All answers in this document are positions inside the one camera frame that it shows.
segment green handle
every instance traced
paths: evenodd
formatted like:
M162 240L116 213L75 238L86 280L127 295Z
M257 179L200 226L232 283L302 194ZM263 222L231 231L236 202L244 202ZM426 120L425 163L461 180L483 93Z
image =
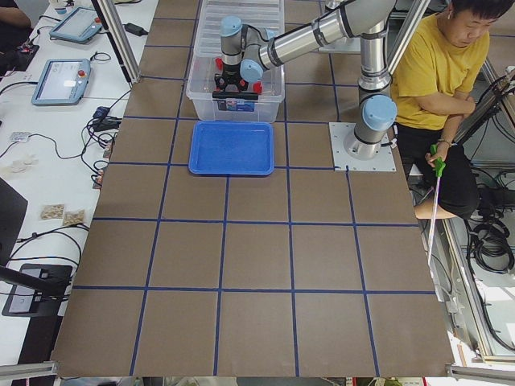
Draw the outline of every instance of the green handle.
M431 145L431 155L435 155L438 150L437 144ZM445 162L442 160L441 157L438 157L435 160L435 167L433 170L435 171L436 177L442 177L443 169L445 168Z

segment blue object in bin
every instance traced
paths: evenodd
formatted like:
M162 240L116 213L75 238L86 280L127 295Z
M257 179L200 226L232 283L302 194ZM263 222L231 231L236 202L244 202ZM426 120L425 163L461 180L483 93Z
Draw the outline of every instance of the blue object in bin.
M269 175L274 171L274 130L265 122L200 121L189 169L198 175Z

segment black shirt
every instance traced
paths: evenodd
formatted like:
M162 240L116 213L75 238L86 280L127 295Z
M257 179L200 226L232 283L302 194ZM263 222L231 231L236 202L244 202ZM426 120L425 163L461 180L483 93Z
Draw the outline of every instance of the black shirt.
M14 0L0 0L0 6L18 8ZM14 50L17 46L27 41L31 32L31 28L19 28L0 22L0 52Z

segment black hair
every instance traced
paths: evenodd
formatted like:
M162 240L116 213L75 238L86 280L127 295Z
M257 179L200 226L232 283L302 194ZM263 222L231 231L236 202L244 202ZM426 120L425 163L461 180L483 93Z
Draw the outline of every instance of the black hair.
M515 0L452 0L455 14L470 10L480 18L499 18L513 5Z

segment transparent storage box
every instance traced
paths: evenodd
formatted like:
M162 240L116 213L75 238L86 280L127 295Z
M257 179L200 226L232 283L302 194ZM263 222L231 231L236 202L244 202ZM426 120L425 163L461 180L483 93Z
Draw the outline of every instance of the transparent storage box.
M261 80L262 92L257 101L241 98L213 100L216 58L221 56L220 24L225 16L235 15L243 23L284 33L283 0L204 0L196 31L193 58L187 77L186 95L192 100L199 119L205 121L273 122L284 99L284 70L266 71Z

